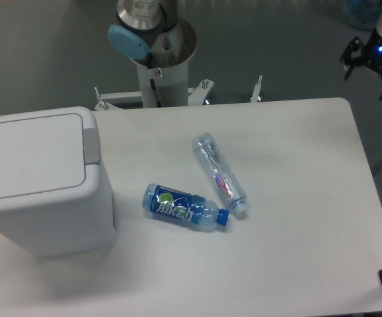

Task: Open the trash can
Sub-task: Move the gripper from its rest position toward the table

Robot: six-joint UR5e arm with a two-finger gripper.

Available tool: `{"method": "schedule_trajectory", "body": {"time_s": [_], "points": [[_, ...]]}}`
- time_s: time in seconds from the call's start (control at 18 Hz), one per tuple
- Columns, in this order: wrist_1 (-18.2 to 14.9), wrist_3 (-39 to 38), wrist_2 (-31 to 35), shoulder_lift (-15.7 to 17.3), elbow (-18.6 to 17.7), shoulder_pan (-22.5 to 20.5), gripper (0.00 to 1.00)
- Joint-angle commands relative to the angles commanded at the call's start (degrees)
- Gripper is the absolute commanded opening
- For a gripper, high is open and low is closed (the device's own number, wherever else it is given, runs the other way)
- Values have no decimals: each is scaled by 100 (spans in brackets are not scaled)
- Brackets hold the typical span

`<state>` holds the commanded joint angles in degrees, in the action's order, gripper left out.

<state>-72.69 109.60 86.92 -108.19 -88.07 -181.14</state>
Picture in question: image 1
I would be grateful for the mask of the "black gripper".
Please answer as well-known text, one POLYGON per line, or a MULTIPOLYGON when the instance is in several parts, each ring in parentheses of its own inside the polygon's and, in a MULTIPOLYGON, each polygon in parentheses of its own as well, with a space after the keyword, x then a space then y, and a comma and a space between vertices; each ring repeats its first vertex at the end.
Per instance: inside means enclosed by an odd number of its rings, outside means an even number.
POLYGON ((350 77, 356 67, 365 65, 366 58, 367 66, 371 70, 379 73, 382 79, 382 34, 376 30, 372 32, 365 46, 357 36, 346 46, 340 56, 340 61, 344 64, 346 70, 344 75, 345 81, 350 77))

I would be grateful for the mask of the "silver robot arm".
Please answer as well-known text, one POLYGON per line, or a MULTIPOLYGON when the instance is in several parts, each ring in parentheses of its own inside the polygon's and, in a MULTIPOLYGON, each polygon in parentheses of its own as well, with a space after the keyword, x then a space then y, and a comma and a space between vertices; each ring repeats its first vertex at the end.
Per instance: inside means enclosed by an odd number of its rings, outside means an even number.
MULTIPOLYGON (((118 24, 110 26, 108 39, 121 54, 148 68, 165 67, 167 58, 157 57, 156 44, 179 26, 176 1, 119 1, 118 24)), ((367 67, 382 80, 382 1, 345 1, 346 22, 371 35, 366 43, 355 37, 343 51, 345 78, 356 67, 367 67)))

